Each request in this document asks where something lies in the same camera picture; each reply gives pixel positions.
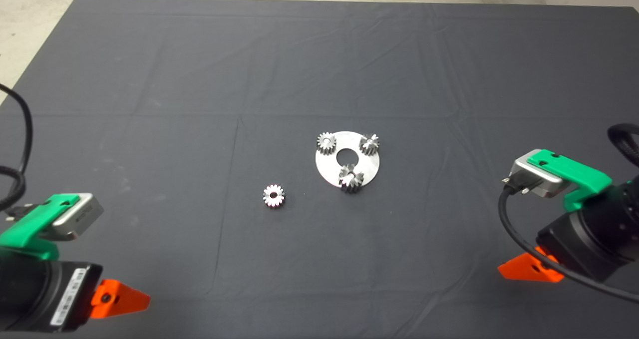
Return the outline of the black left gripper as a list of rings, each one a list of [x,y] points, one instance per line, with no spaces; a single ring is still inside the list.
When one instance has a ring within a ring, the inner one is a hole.
[[[117,280],[105,279],[99,264],[47,261],[45,291],[30,319],[36,333],[74,332],[92,319],[123,316],[148,309],[151,297]]]

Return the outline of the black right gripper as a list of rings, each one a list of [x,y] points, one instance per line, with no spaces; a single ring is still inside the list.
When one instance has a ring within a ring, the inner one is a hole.
[[[631,207],[619,200],[591,199],[537,233],[537,244],[571,271],[604,282],[631,263]],[[564,275],[529,253],[498,266],[508,280],[556,284]]]

